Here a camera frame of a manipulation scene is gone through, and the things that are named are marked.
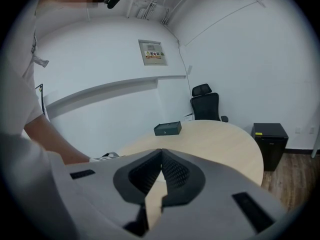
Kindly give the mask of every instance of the white shirt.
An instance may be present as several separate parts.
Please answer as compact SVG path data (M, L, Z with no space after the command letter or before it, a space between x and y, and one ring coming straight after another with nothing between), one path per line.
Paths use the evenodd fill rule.
M43 114L35 90L36 9L30 0L15 20L0 56L0 132L21 134L25 125Z

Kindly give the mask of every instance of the wooden floor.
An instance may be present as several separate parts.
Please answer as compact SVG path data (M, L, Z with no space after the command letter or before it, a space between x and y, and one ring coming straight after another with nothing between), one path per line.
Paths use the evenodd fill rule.
M264 172L262 187L291 210L308 200L319 176L319 155L283 154L274 172Z

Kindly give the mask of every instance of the person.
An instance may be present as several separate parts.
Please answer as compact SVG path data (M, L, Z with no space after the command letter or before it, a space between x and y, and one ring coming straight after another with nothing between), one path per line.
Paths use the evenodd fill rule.
M71 6L92 5L104 0L31 0L15 20L1 51L0 132L21 135L23 129L45 150L61 155L67 164L86 163L89 157L68 143L46 119L35 90L34 63L37 51L36 11L47 3L65 3Z

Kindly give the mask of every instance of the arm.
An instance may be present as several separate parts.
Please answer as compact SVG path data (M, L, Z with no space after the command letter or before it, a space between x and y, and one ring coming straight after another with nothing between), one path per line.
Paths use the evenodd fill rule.
M67 142L44 115L26 124L24 130L30 139L38 142L47 151L60 154L66 165L89 162L89 157Z

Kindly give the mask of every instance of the gray device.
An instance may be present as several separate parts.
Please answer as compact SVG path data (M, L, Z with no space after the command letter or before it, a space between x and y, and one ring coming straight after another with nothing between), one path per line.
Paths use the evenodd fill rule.
M280 232L286 214L238 171L190 154L155 149L66 166L58 154L27 139L0 139L6 143L0 164L8 190L28 219L54 239L262 240ZM149 230L145 198L160 171L168 195Z

